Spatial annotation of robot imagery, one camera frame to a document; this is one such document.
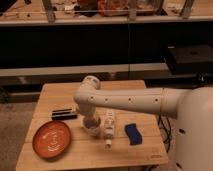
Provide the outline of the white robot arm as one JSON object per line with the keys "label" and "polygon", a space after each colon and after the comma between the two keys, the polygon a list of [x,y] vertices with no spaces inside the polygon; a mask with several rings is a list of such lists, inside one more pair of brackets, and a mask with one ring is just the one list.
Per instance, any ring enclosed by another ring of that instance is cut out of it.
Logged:
{"label": "white robot arm", "polygon": [[74,101],[86,117],[105,107],[175,118],[176,170],[213,171],[213,87],[102,90],[87,76]]}

